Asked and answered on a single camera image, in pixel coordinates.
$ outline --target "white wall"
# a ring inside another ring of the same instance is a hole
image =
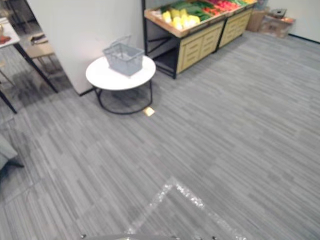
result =
[[[268,6],[296,19],[291,34],[320,42],[320,0],[268,0]]]
[[[27,0],[74,89],[91,88],[88,65],[117,38],[143,47],[141,0]]]

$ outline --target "wooden display shelf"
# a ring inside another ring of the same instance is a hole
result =
[[[177,74],[241,36],[246,30],[256,2],[213,16],[194,27],[178,30],[152,13],[159,7],[146,9],[146,2],[142,0],[145,54],[152,57],[159,71],[176,79]],[[149,38],[147,20],[165,30],[167,34]],[[167,46],[166,50],[154,53],[164,46]]]

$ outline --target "table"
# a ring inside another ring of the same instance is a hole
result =
[[[85,76],[86,79],[93,85],[100,106],[103,109],[113,114],[128,115],[138,113],[152,104],[152,77],[154,76],[155,72],[156,64],[151,58],[147,56],[143,56],[142,69],[132,76],[126,76],[112,70],[111,68],[109,68],[109,63],[106,57],[102,56],[88,66],[85,72]],[[119,112],[110,110],[103,104],[101,100],[103,90],[112,92],[125,91],[138,88],[139,86],[142,86],[147,82],[149,82],[150,101],[147,103],[147,105],[144,105],[137,110],[130,112]]]
[[[38,68],[38,66],[34,63],[34,61],[28,56],[28,54],[25,52],[25,50],[22,48],[22,46],[19,44],[20,38],[17,35],[16,31],[10,24],[9,20],[6,17],[0,18],[0,24],[3,26],[3,35],[11,37],[10,41],[7,41],[4,44],[0,45],[0,49],[6,48],[9,46],[14,46],[15,49],[21,54],[21,56],[26,60],[28,64],[30,64],[37,73],[43,78],[43,80],[52,88],[53,91],[56,93],[58,92],[55,86],[50,82],[50,80],[44,75],[44,73]],[[3,99],[3,101],[8,105],[8,107],[16,114],[17,111],[12,106],[10,101],[7,99],[7,97],[0,91],[0,98]]]

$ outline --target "black table leg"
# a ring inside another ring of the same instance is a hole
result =
[[[10,101],[2,91],[0,91],[0,98],[2,98],[2,100],[5,102],[5,104],[7,104],[7,106],[12,110],[12,112],[17,114],[17,111],[15,110],[14,106],[11,105]]]
[[[108,109],[104,104],[103,102],[101,101],[101,94],[103,92],[103,89],[100,89],[100,88],[97,88],[94,86],[94,92],[98,98],[98,101],[99,101],[99,104],[100,106],[108,111],[109,113],[112,113],[112,114],[118,114],[118,115],[130,115],[130,114],[135,114],[135,113],[139,113],[141,112],[142,110],[144,110],[146,107],[149,107],[152,103],[153,103],[153,93],[152,93],[152,79],[150,79],[149,81],[149,90],[150,90],[150,101],[144,105],[143,107],[139,108],[138,110],[135,110],[135,111],[130,111],[130,112],[118,112],[118,111],[113,111],[113,110],[110,110]]]
[[[25,50],[19,43],[13,45],[15,49],[21,54],[21,56],[37,71],[37,73],[43,78],[43,80],[52,88],[56,93],[58,90],[53,86],[50,80],[44,75],[44,73],[38,68],[38,66],[34,63],[34,61],[28,56]]]
[[[6,163],[7,166],[15,166],[17,168],[24,168],[25,166],[22,165],[21,163],[19,163],[18,161],[16,160],[9,160],[7,163]]]

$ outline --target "gray plastic basket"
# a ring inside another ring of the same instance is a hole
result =
[[[142,69],[142,60],[145,51],[128,46],[130,36],[120,38],[103,50],[103,54],[109,62],[111,69],[131,76]]]

